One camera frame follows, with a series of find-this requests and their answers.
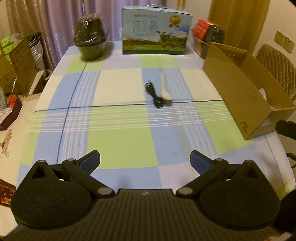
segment metal bolt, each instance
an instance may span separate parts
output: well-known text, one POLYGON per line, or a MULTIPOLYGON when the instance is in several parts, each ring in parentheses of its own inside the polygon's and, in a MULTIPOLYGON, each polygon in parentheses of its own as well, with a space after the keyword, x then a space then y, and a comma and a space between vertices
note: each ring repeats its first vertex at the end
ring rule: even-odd
POLYGON ((112 193, 111 188, 99 188, 98 189, 98 194, 101 194, 101 195, 109 195, 111 193, 112 193))
POLYGON ((179 193, 181 193, 182 195, 190 195, 193 193, 193 189, 192 188, 187 188, 187 187, 183 187, 183 188, 180 188, 178 190, 179 193))

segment white wall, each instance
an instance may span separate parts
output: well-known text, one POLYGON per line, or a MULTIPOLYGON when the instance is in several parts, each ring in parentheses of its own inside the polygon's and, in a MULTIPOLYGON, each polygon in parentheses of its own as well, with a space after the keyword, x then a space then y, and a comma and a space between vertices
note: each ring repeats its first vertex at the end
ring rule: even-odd
POLYGON ((0 40, 10 35, 10 27, 6 12, 5 0, 0 0, 0 40))
POLYGON ((269 44, 284 53, 296 66, 296 49, 290 54, 274 42, 277 30, 296 43, 296 7, 289 0, 270 0, 266 20, 253 55, 256 55, 263 44, 269 44))
MULTIPOLYGON (((193 14, 191 28, 194 28, 200 18, 207 19, 210 11, 212 0, 187 0, 185 11, 193 14)), ((167 0, 167 7, 177 8, 177 0, 167 0)), ((190 32, 189 42, 192 42, 192 34, 190 32)))

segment electrical socket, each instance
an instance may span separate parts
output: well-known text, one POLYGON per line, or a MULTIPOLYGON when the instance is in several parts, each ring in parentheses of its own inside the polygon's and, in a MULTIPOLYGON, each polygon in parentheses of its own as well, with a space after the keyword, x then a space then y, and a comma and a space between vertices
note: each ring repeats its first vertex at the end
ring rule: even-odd
POLYGON ((276 35, 274 37, 274 41, 279 44, 280 46, 283 46, 286 36, 283 35, 281 32, 277 31, 276 35))
POLYGON ((286 37, 285 41, 284 41, 284 44, 283 44, 283 48, 285 50, 287 50, 289 53, 292 53, 294 47, 295 47, 295 43, 291 39, 286 37))

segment curtain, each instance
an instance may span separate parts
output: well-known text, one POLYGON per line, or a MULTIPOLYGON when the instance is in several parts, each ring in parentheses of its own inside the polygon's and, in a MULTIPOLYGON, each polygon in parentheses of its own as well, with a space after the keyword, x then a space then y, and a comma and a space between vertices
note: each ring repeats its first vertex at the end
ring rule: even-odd
POLYGON ((74 24, 85 14, 99 12, 109 40, 121 39, 121 11, 125 5, 166 5, 166 0, 6 0, 12 32, 23 37, 41 32, 46 62, 54 69, 74 45, 74 24))
POLYGON ((225 29, 224 43, 253 53, 270 0, 213 0, 209 20, 225 29))

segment checkered tablecloth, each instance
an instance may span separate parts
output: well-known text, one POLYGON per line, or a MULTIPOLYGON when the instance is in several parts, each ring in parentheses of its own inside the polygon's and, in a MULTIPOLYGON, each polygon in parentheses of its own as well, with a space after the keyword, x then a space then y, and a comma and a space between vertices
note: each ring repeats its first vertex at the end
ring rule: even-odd
POLYGON ((113 42, 111 52, 89 62, 70 47, 40 97, 17 185, 39 159, 56 164, 98 150, 92 176, 115 191, 176 191, 199 175, 189 163, 198 150, 233 164, 254 160, 285 196, 295 180, 277 135, 245 141, 202 66, 190 46, 185 56, 122 55, 121 42, 113 42), (173 104, 157 109, 144 85, 151 81, 160 93, 161 72, 173 104))

